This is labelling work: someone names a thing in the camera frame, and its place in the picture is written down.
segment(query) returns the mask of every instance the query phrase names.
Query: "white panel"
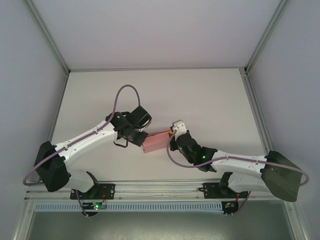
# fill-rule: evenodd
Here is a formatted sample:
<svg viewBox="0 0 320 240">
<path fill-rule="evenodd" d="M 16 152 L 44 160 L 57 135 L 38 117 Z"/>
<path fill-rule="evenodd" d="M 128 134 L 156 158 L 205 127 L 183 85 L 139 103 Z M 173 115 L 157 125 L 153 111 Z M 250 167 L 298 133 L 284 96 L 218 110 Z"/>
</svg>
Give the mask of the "white panel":
<svg viewBox="0 0 320 240">
<path fill-rule="evenodd" d="M 320 236 L 319 13 L 319 0 L 292 0 L 252 72 L 274 149 L 310 174 L 298 200 L 312 239 Z"/>
<path fill-rule="evenodd" d="M 65 76 L 23 1 L 1 1 L 0 32 L 0 238 L 9 240 Z"/>
<path fill-rule="evenodd" d="M 173 121 L 182 119 L 191 136 L 202 146 L 235 154 L 264 154 L 238 69 L 71 73 L 52 143 L 77 136 L 108 116 L 118 89 L 125 84 L 137 88 L 141 105 L 152 116 L 148 132 L 168 129 Z M 132 111 L 136 106 L 135 92 L 124 89 L 117 110 Z M 180 153 L 172 155 L 188 164 Z M 221 176 L 176 166 L 165 149 L 144 154 L 133 144 L 126 149 L 105 144 L 81 157 L 74 166 L 92 172 L 99 181 Z"/>
<path fill-rule="evenodd" d="M 279 0 L 34 0 L 71 69 L 244 67 Z"/>
</svg>

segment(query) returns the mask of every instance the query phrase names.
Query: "pink block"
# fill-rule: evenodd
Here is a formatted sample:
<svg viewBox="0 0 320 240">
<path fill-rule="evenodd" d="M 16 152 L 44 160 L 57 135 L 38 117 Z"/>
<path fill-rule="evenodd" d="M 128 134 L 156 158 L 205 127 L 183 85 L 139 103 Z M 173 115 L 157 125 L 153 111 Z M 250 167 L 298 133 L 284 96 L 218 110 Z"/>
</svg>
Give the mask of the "pink block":
<svg viewBox="0 0 320 240">
<path fill-rule="evenodd" d="M 169 131 L 170 130 L 164 130 L 148 134 L 142 144 L 143 152 L 146 154 L 159 149 L 165 149 L 170 138 Z"/>
</svg>

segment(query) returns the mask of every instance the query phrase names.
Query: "white wall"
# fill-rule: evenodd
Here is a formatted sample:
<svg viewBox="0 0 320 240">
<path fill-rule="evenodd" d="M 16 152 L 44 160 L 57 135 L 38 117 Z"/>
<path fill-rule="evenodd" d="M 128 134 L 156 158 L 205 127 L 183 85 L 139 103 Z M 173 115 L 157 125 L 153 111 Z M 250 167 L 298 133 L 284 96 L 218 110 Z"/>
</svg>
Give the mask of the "white wall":
<svg viewBox="0 0 320 240">
<path fill-rule="evenodd" d="M 244 67 L 279 0 L 34 0 L 70 69 Z"/>
<path fill-rule="evenodd" d="M 0 233 L 12 237 L 65 76 L 21 0 L 0 2 Z"/>
<path fill-rule="evenodd" d="M 292 0 L 252 72 L 274 149 L 310 174 L 298 200 L 313 239 L 320 236 L 319 13 L 319 0 Z"/>
</svg>

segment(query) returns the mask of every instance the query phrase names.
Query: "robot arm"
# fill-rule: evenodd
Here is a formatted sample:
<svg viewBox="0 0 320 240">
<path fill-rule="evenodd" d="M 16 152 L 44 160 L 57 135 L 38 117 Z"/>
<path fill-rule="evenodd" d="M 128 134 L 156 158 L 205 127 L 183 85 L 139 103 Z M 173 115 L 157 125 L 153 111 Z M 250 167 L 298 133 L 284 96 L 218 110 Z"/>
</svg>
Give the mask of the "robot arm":
<svg viewBox="0 0 320 240">
<path fill-rule="evenodd" d="M 181 120 L 174 122 L 171 129 L 175 132 L 170 141 L 171 151 L 179 150 L 190 164 L 201 171 L 224 173 L 220 182 L 221 192 L 271 192 L 284 201 L 297 200 L 302 171 L 298 172 L 300 169 L 279 152 L 270 151 L 266 156 L 231 154 L 201 147 Z"/>
<path fill-rule="evenodd" d="M 133 112 L 115 112 L 108 124 L 104 120 L 89 131 L 70 140 L 56 145 L 47 141 L 40 146 L 34 165 L 47 156 L 61 149 L 64 150 L 38 167 L 36 172 L 49 192 L 69 188 L 83 193 L 90 191 L 94 195 L 99 185 L 96 178 L 90 172 L 74 169 L 73 164 L 93 148 L 117 139 L 125 139 L 126 146 L 130 142 L 140 147 L 147 137 L 143 129 L 151 123 L 151 119 L 148 112 L 142 106 L 138 106 Z"/>
</svg>

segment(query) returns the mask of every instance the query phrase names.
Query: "pink object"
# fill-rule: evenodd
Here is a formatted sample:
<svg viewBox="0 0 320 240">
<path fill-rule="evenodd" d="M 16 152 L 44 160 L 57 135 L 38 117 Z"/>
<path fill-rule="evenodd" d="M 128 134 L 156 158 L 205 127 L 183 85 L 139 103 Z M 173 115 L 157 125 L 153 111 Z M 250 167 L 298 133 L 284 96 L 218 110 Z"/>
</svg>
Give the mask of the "pink object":
<svg viewBox="0 0 320 240">
<path fill-rule="evenodd" d="M 165 149 L 170 138 L 169 132 L 170 129 L 149 133 L 142 144 L 143 152 L 146 154 L 159 149 Z"/>
</svg>

